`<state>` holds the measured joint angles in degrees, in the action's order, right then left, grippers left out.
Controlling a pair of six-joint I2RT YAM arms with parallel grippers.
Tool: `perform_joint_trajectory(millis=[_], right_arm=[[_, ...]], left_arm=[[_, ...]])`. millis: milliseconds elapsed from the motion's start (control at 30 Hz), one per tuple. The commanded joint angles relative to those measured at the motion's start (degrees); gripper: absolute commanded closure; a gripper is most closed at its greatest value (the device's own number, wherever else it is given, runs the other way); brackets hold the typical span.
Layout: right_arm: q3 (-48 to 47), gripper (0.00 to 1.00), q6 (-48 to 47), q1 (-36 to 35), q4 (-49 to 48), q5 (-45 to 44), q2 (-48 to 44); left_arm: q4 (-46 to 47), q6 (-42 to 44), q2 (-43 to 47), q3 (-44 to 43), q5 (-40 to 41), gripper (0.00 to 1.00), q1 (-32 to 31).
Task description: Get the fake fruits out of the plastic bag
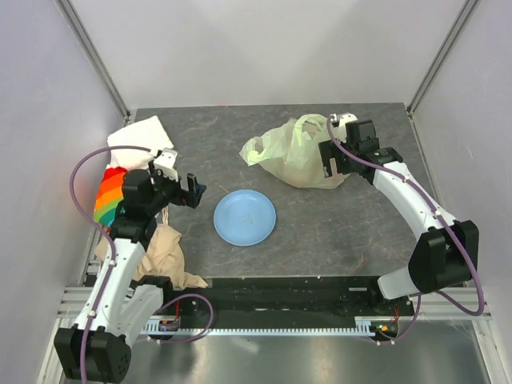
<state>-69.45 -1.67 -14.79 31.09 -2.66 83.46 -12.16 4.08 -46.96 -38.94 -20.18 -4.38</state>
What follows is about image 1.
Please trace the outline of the pale green plastic bag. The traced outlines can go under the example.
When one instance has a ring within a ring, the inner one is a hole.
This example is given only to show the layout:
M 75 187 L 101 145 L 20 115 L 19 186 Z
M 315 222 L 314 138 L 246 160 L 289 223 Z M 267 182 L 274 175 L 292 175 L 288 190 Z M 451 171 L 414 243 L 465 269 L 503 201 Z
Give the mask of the pale green plastic bag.
M 248 166 L 265 171 L 296 188 L 334 189 L 347 176 L 326 177 L 319 144 L 330 143 L 327 117 L 305 114 L 247 141 L 239 152 Z

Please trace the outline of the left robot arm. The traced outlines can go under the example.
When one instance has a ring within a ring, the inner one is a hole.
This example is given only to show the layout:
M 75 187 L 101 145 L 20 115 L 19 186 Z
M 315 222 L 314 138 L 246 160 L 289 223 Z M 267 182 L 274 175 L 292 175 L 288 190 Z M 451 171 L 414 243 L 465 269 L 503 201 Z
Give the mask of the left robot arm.
M 130 366 L 132 346 L 150 317 L 175 306 L 171 281 L 145 277 L 126 296 L 156 229 L 156 215 L 169 204 L 195 208 L 206 186 L 194 174 L 172 179 L 170 169 L 152 161 L 122 180 L 122 199 L 106 236 L 109 248 L 90 296 L 69 328 L 59 328 L 54 347 L 64 375 L 83 383 L 120 383 Z

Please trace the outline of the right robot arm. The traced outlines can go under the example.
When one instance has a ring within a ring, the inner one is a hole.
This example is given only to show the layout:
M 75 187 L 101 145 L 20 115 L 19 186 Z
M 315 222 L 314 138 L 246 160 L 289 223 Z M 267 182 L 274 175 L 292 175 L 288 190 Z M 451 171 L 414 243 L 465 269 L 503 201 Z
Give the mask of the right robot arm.
M 411 229 L 416 245 L 407 266 L 377 279 L 366 295 L 368 309 L 386 314 L 395 299 L 429 294 L 469 281 L 478 264 L 479 231 L 461 222 L 419 185 L 402 156 L 380 145 L 371 120 L 333 114 L 327 120 L 329 140 L 319 143 L 324 175 L 357 174 L 379 190 Z

